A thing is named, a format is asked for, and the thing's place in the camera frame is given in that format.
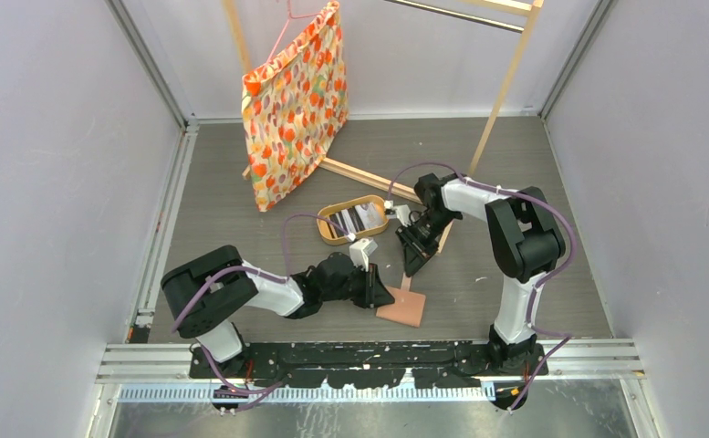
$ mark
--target concrete floor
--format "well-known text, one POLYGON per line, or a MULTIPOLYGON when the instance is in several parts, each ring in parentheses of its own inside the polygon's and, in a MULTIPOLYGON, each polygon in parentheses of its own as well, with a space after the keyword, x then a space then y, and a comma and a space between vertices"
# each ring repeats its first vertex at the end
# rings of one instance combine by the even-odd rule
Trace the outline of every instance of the concrete floor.
MULTIPOLYGON (((364 120, 346 124, 329 156, 391 178, 416 162, 447 162, 465 171, 480 139, 485 119, 364 120)), ((271 211, 259 213, 252 188, 241 178, 246 163, 241 124, 204 125, 198 135, 182 206, 174 230, 167 271, 221 245, 235 245, 253 265, 285 273, 279 227, 290 214, 316 213, 322 207, 366 194, 384 193, 323 169, 271 211)), ((413 186, 433 167, 406 172, 401 183, 413 186)), ((547 201, 573 223, 542 122, 538 118, 501 118, 478 167, 475 179, 508 188, 535 185, 547 201)), ((315 265, 331 247, 319 238, 313 221, 290 226, 293 272, 315 265)), ((374 255, 387 286, 401 282, 401 247, 396 224, 375 236, 374 255)), ((375 318, 373 311, 350 303, 326 303, 317 315, 302 320, 278 317, 263 309, 242 308, 231 320, 246 341, 484 339, 499 309, 502 274, 491 253, 487 227, 473 218, 457 221, 447 246, 412 281, 426 294, 420 328, 375 318)), ((537 322, 541 327, 571 331, 579 337, 607 338, 610 328, 588 261, 579 248, 575 263, 547 284, 537 322)), ((150 342, 178 342, 169 332, 172 315, 161 294, 150 342)))

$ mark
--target wooden rack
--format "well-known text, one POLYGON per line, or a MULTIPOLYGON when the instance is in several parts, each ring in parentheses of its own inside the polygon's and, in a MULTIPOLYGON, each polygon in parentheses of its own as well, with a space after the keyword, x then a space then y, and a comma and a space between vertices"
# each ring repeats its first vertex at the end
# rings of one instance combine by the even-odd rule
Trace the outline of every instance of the wooden rack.
MULTIPOLYGON (((241 66, 244 70, 244 74, 247 74, 252 71, 252 63, 249 58, 249 50, 246 48, 246 42, 244 41, 244 33, 241 29, 241 21, 238 17, 238 11, 235 6, 235 0, 221 1, 223 3, 223 9, 227 14, 228 23, 231 27, 231 34, 233 35, 233 39, 238 50, 238 56, 241 60, 241 66)), ((486 121, 485 127, 483 129, 483 135, 481 135, 480 137, 480 141, 478 142, 477 148, 475 148, 474 151, 472 162, 470 163, 470 167, 467 170, 468 175, 474 175, 474 172, 477 169, 477 164, 480 161, 481 155, 483 154, 485 144, 488 142, 488 138, 491 136, 491 129, 494 128, 496 117, 499 115, 499 110, 502 109, 502 104, 505 102, 507 91, 510 89, 510 84, 513 81, 513 77, 516 75, 518 64, 520 64, 521 58, 523 57, 523 54, 526 51, 528 39, 531 38, 531 34, 534 30, 534 24, 537 21, 537 16, 542 10, 543 0, 533 0, 531 4, 521 3, 513 0, 459 0, 468 4, 485 7, 490 10, 507 13, 512 16, 523 16, 526 18, 526 23, 522 26, 511 25, 508 23, 503 23, 488 18, 482 18, 479 16, 462 14, 448 9, 443 9, 436 6, 425 5, 422 3, 416 3, 407 0, 385 1, 520 34, 515 54, 513 55, 513 58, 510 61, 510 67, 505 73, 505 79, 502 81, 502 86, 499 88, 499 94, 496 96, 496 100, 494 102, 494 108, 491 110, 491 114, 488 116, 488 120, 486 121)), ((339 175, 343 175, 352 180, 359 181, 360 183, 365 183, 383 191, 386 191, 389 188, 390 180, 382 178, 370 172, 365 172, 362 169, 357 169, 356 167, 349 166, 342 162, 337 162, 330 158, 325 158, 319 165, 319 167, 331 172, 335 172, 339 175)), ((242 176, 244 176, 245 179, 249 177, 248 166, 242 173, 242 176)), ((413 189, 406 185, 395 183, 392 192, 410 201, 421 203, 418 197, 413 192, 413 189)), ((445 232, 443 233, 443 237, 440 240, 438 252, 443 250, 445 240, 448 238, 448 233, 450 231, 451 226, 448 225, 448 227, 445 229, 445 232)))

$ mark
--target pink hanger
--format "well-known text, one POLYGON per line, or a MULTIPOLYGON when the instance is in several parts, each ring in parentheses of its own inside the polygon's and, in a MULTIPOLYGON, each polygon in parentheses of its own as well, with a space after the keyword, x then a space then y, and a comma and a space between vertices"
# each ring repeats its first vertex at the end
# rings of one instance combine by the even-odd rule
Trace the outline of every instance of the pink hanger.
POLYGON ((308 14, 307 16, 293 16, 292 15, 292 0, 287 0, 287 21, 284 24, 284 28, 282 28, 282 33, 279 34, 279 38, 276 40, 276 43, 274 44, 274 48, 271 49, 271 54, 268 55, 268 61, 271 60, 272 57, 274 57, 274 54, 276 53, 276 48, 279 47, 279 43, 281 42, 281 38, 284 37, 285 32, 287 31, 287 27, 289 26, 289 22, 292 20, 298 20, 300 18, 309 18, 311 16, 317 16, 318 14, 308 14))

